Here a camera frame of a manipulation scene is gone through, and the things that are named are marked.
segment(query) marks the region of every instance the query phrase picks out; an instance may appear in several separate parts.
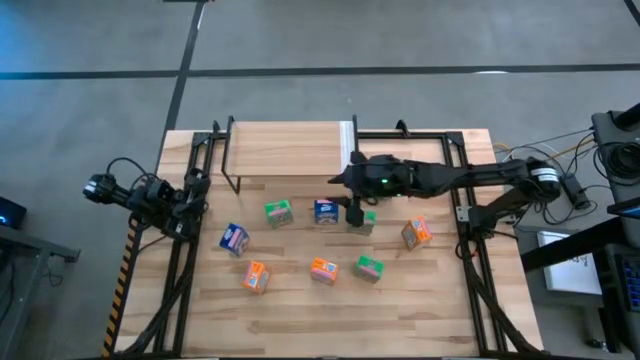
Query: wooden shelf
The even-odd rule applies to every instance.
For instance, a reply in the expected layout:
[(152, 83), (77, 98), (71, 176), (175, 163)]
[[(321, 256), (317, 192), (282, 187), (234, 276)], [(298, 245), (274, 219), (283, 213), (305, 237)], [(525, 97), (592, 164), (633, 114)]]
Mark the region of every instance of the wooden shelf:
[(237, 121), (230, 136), (226, 172), (240, 177), (336, 175), (353, 147), (350, 121)]

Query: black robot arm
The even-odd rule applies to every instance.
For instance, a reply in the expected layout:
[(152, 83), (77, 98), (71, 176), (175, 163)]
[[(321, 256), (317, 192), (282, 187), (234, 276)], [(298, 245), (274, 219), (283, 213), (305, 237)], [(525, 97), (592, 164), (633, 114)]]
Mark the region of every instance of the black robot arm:
[[(469, 209), (472, 231), (491, 230), (497, 219), (532, 202), (548, 202), (560, 196), (560, 179), (555, 168), (534, 158), (504, 163), (451, 167), (440, 163), (399, 160), (392, 155), (376, 155), (367, 159), (362, 153), (351, 154), (352, 165), (331, 180), (344, 184), (353, 198), (333, 197), (347, 209), (347, 222), (362, 225), (360, 201), (376, 205), (379, 198), (413, 196), (430, 198), (465, 187), (511, 185), (513, 189), (489, 205)], [(490, 232), (482, 231), (483, 236)]]

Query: black metal frame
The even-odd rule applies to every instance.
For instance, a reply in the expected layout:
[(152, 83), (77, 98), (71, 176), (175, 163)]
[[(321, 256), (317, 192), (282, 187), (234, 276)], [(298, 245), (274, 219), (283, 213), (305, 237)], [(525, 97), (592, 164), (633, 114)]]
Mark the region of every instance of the black metal frame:
[[(230, 139), (231, 124), (234, 121), (235, 119), (233, 119), (233, 117), (229, 117), (229, 127), (225, 134), (220, 133), (220, 127), (218, 126), (217, 122), (214, 122), (212, 133), (195, 133), (193, 137), (192, 151), (189, 158), (189, 164), (195, 165), (196, 163), (195, 156), (197, 155), (194, 154), (194, 151), (197, 152), (197, 148), (199, 144), (202, 144), (203, 139), (211, 140), (210, 143), (208, 144), (209, 147), (207, 150), (210, 152), (209, 154), (211, 155), (211, 159), (213, 159), (214, 142), (216, 140), (226, 141), (225, 143), (225, 153), (226, 153), (228, 151), (228, 142)], [(375, 139), (439, 140), (442, 143), (442, 151), (444, 155), (444, 162), (446, 165), (449, 165), (449, 166), (454, 165), (452, 149), (451, 149), (452, 146), (455, 147), (455, 149), (458, 151), (460, 166), (466, 166), (469, 164), (467, 159), (467, 154), (466, 154), (466, 148), (464, 144), (464, 138), (461, 132), (410, 132), (405, 122), (402, 120), (398, 121), (398, 123), (396, 124), (395, 130), (393, 131), (384, 131), (384, 132), (358, 131), (358, 121), (355, 115), (352, 117), (352, 122), (353, 122), (354, 138), (355, 138), (354, 148), (356, 151), (359, 150), (359, 145), (358, 145), (359, 140), (375, 140)], [(224, 168), (224, 164), (226, 163), (224, 158), (225, 156), (223, 155), (223, 168)], [(229, 185), (232, 186), (232, 188), (234, 188), (234, 184), (230, 181), (228, 176), (224, 172), (223, 174), (225, 178), (227, 178), (227, 181), (229, 181)], [(476, 198), (475, 198), (475, 193), (473, 191), (473, 188), (466, 188), (464, 191), (466, 192), (469, 206), (476, 205)], [(460, 193), (458, 192), (458, 190), (451, 191), (451, 201), (454, 209), (462, 205), (461, 199), (460, 199)], [(457, 216), (455, 216), (455, 220), (456, 220), (456, 227), (458, 230), (458, 239), (461, 245), (460, 248), (461, 248), (461, 254), (463, 258), (462, 262), (463, 262), (463, 268), (465, 273), (465, 280), (467, 283), (467, 291), (469, 294), (469, 304), (471, 307), (471, 314), (472, 314), (472, 320), (474, 324), (476, 342), (479, 350), (479, 357), (490, 357), (494, 359), (531, 359), (531, 360), (577, 359), (573, 357), (554, 356), (547, 353), (534, 351), (535, 349), (530, 347), (530, 345), (528, 344), (522, 345), (522, 344), (516, 344), (515, 342), (514, 342), (514, 345), (516, 346), (519, 352), (508, 351), (507, 342), (505, 338), (505, 333), (507, 332), (505, 329), (503, 329), (503, 325), (510, 330), (511, 334), (513, 334), (514, 332), (517, 333), (517, 329), (515, 329), (513, 324), (509, 322), (508, 318), (506, 317), (506, 314), (504, 314), (504, 312), (502, 312), (498, 306), (486, 244), (484, 240), (479, 236), (479, 234), (473, 233), (472, 231), (470, 231), (470, 224), (468, 222), (465, 222), (459, 219)], [(135, 256), (137, 255), (137, 251), (139, 247), (139, 238), (142, 233), (142, 228), (138, 228), (138, 229), (139, 229), (139, 232), (137, 234), (138, 235), (137, 242), (134, 246), (135, 251), (134, 251), (133, 259), (135, 259)], [(472, 257), (471, 257), (471, 251), (469, 249), (470, 241), (474, 241), (477, 244), (476, 252), (478, 254), (478, 259), (480, 261), (482, 278), (480, 278), (480, 276), (477, 274), (475, 267), (471, 261)], [(191, 290), (191, 283), (193, 280), (193, 270), (195, 268), (197, 247), (198, 247), (198, 241), (191, 242), (189, 244), (185, 270), (183, 271), (181, 279), (179, 279), (178, 282), (175, 283), (175, 285), (173, 283), (177, 274), (177, 263), (180, 258), (181, 243), (174, 241), (171, 257), (169, 259), (167, 281), (165, 283), (163, 300), (164, 299), (171, 300), (171, 296), (174, 296), (174, 299), (172, 302), (170, 302), (169, 306), (166, 307), (165, 315), (168, 315), (169, 310), (175, 303), (175, 300), (177, 300), (177, 297), (175, 296), (175, 292), (173, 292), (172, 290), (179, 288), (180, 291), (178, 296), (181, 296), (180, 308), (178, 311), (178, 319), (176, 324), (176, 332), (174, 335), (174, 342), (173, 342), (172, 349), (171, 350), (164, 349), (164, 337), (166, 334), (166, 325), (167, 325), (166, 318), (165, 318), (165, 321), (163, 321), (161, 328), (155, 334), (156, 342), (154, 343), (153, 351), (151, 353), (113, 354), (113, 352), (110, 352), (109, 355), (112, 358), (145, 359), (145, 358), (167, 358), (171, 356), (174, 356), (174, 357), (181, 356), (182, 345), (184, 341), (184, 331), (186, 327), (187, 312), (189, 307), (189, 294)], [(134, 265), (135, 265), (135, 261), (131, 264), (130, 273), (133, 271)], [(128, 292), (130, 277), (128, 280), (129, 281), (125, 288), (125, 299), (126, 299), (126, 293)], [(484, 299), (485, 303), (487, 304), (487, 306), (491, 311), (489, 315), (492, 319), (492, 325), (493, 325), (493, 331), (495, 334), (497, 350), (489, 349), (486, 333), (484, 330), (484, 320), (482, 317), (482, 310), (480, 308), (480, 302), (478, 300), (478, 296)], [(122, 312), (123, 309), (124, 309), (124, 302), (122, 304), (122, 307), (120, 308), (120, 312)], [(116, 329), (115, 333), (113, 334), (114, 339), (117, 336), (117, 332), (118, 332), (118, 329)], [(439, 358), (439, 357), (423, 357), (421, 359), (435, 359), (435, 358)]]
[(14, 263), (16, 258), (24, 260), (20, 266), (21, 270), (25, 270), (23, 275), (16, 275), (16, 270), (13, 270), (12, 276), (16, 277), (19, 285), (16, 286), (13, 295), (15, 301), (0, 324), (6, 331), (1, 341), (0, 359), (13, 359), (49, 258), (59, 256), (66, 263), (75, 263), (80, 256), (80, 250), (27, 235), (6, 226), (0, 226), (0, 248), (3, 250), (0, 255), (0, 272), (5, 266)]
[[(213, 123), (212, 132), (196, 132), (193, 134), (191, 142), (191, 151), (189, 154), (189, 161), (187, 166), (187, 173), (190, 169), (197, 167), (198, 160), (200, 158), (202, 149), (204, 147), (204, 164), (203, 170), (205, 173), (211, 173), (211, 165), (214, 158), (214, 149), (216, 140), (225, 140), (224, 134), (221, 134), (220, 126), (217, 122)], [(110, 327), (107, 329), (107, 340), (105, 340), (103, 357), (111, 357), (117, 359), (145, 359), (145, 358), (175, 358), (179, 357), (182, 352), (182, 345), (184, 342), (184, 332), (187, 322), (187, 315), (189, 309), (189, 299), (191, 295), (191, 286), (193, 282), (193, 273), (195, 269), (196, 255), (199, 246), (199, 236), (187, 243), (187, 257), (185, 261), (182, 273), (178, 277), (178, 264), (180, 262), (180, 256), (182, 254), (183, 245), (185, 242), (180, 240), (173, 240), (171, 255), (167, 267), (167, 276), (165, 279), (165, 285), (162, 295), (162, 305), (154, 316), (158, 323), (157, 326), (150, 330), (151, 338), (154, 341), (151, 353), (143, 353), (145, 349), (134, 350), (132, 352), (114, 353), (115, 340), (120, 330), (120, 323), (122, 321), (122, 315), (124, 312), (124, 306), (126, 304), (126, 298), (131, 285), (131, 279), (133, 275), (133, 269), (135, 268), (136, 258), (140, 249), (140, 239), (145, 228), (142, 225), (140, 219), (132, 214), (129, 220), (130, 232), (129, 242), (125, 247), (125, 255), (123, 256), (123, 265), (120, 272), (121, 276), (118, 280), (118, 287), (116, 288), (116, 297), (119, 299), (113, 304), (113, 312), (115, 316), (110, 316)], [(167, 319), (169, 313), (175, 303), (180, 299), (178, 305), (178, 314), (176, 320), (176, 329), (171, 349), (165, 349), (165, 339), (167, 333)]]
[[(357, 140), (373, 140), (373, 139), (399, 139), (399, 140), (440, 140), (442, 143), (442, 151), (444, 155), (445, 165), (453, 166), (453, 156), (451, 152), (451, 146), (455, 146), (458, 151), (458, 155), (460, 157), (460, 165), (466, 166), (468, 165), (468, 159), (466, 154), (466, 148), (464, 144), (464, 137), (461, 132), (409, 132), (406, 123), (403, 120), (399, 120), (395, 126), (395, 129), (398, 131), (391, 132), (358, 132)], [(476, 205), (475, 193), (472, 188), (467, 188), (466, 190), (467, 199), (469, 201), (469, 205)], [(453, 209), (458, 206), (461, 206), (460, 194), (457, 190), (451, 191), (451, 202), (453, 204)], [(468, 241), (474, 240), (477, 241), (478, 247), (477, 252), (480, 256), (480, 264), (482, 270), (482, 277), (484, 279), (485, 284), (487, 284), (487, 288), (491, 296), (495, 297), (496, 291), (493, 283), (493, 275), (491, 274), (491, 266), (489, 264), (489, 257), (487, 254), (487, 249), (484, 244), (484, 240), (482, 239), (472, 239), (469, 236), (471, 235), (468, 231), (468, 223), (462, 222), (455, 217), (456, 226), (458, 229), (458, 239), (463, 244), (461, 246), (462, 255), (464, 258), (471, 258), (471, 252), (468, 247)], [(478, 344), (478, 349), (480, 353), (488, 350), (487, 337), (484, 330), (484, 321), (482, 320), (482, 310), (480, 309), (480, 302), (478, 301), (478, 294), (475, 289), (471, 286), (470, 277), (471, 271), (475, 272), (475, 268), (473, 265), (464, 266), (465, 272), (465, 280), (467, 282), (467, 291), (469, 293), (469, 304), (471, 306), (471, 316), (473, 318), (474, 329), (476, 333), (476, 342)], [(495, 334), (496, 344), (498, 346), (498, 350), (506, 351), (506, 340), (504, 332), (501, 327), (497, 323), (497, 321), (492, 317), (493, 322), (493, 331)]]
[(227, 175), (227, 160), (229, 158), (229, 144), (231, 143), (231, 127), (234, 122), (236, 122), (236, 119), (234, 119), (233, 116), (229, 116), (229, 120), (227, 121), (227, 134), (224, 141), (224, 153), (222, 154), (222, 167), (220, 171), (229, 183), (229, 186), (231, 186), (231, 189), (233, 189), (236, 194), (240, 194), (240, 182), (242, 181), (242, 177), (238, 176), (238, 181), (234, 185), (231, 178), (229, 178), (229, 175)]

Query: wooden tabletop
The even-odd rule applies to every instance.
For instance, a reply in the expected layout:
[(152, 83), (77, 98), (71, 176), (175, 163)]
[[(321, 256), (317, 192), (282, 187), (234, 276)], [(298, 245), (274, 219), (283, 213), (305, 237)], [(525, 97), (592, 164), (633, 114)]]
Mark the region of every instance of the wooden tabletop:
[[(495, 162), (487, 130), (462, 131), (471, 163)], [(158, 176), (174, 186), (182, 186), (192, 133), (167, 133)], [(200, 238), (184, 356), (478, 354), (462, 263), (454, 255), (458, 236), (448, 194), (428, 200), (383, 201), (372, 208), (377, 212), (373, 233), (351, 234), (345, 232), (344, 209), (338, 225), (313, 222), (313, 200), (346, 193), (342, 186), (324, 183), (326, 177), (251, 177), (243, 179), (236, 195), (220, 174), (223, 143), (216, 142), (214, 149), (210, 209)], [(295, 148), (286, 145), (283, 139), (279, 151), (294, 156)], [(435, 140), (361, 140), (360, 149), (367, 155), (443, 160), (441, 145)], [(299, 166), (311, 168), (314, 163), (309, 159)], [(476, 188), (478, 202), (486, 204), (502, 191), (501, 187)], [(263, 206), (279, 199), (291, 200), (294, 223), (272, 230)], [(416, 215), (425, 217), (434, 239), (425, 248), (408, 252), (400, 230)], [(229, 222), (245, 227), (251, 237), (239, 259), (218, 246)], [(507, 227), (499, 230), (511, 232)], [(148, 230), (142, 243), (157, 237), (157, 231)], [(131, 344), (157, 310), (170, 247), (170, 241), (161, 242), (139, 255), (116, 350)], [(501, 306), (524, 336), (542, 348), (515, 241), (497, 236), (487, 241), (487, 247)], [(375, 285), (352, 275), (350, 269), (360, 255), (385, 263), (382, 279)], [(309, 267), (316, 256), (340, 266), (334, 286), (311, 280)], [(261, 296), (241, 286), (250, 260), (261, 261), (272, 270)], [(166, 346), (173, 339), (175, 311)], [(495, 348), (484, 307), (483, 315), (489, 344)]]

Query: white label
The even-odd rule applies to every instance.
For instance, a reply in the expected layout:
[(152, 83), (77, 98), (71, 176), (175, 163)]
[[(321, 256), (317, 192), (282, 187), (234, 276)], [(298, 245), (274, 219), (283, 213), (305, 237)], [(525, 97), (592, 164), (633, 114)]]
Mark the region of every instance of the white label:
[(533, 175), (533, 176), (555, 175), (557, 177), (558, 176), (558, 172), (556, 171), (556, 169), (553, 169), (553, 168), (541, 168), (541, 169), (531, 170), (531, 175)]
[(540, 175), (538, 181), (553, 181), (558, 182), (558, 177), (555, 175)]

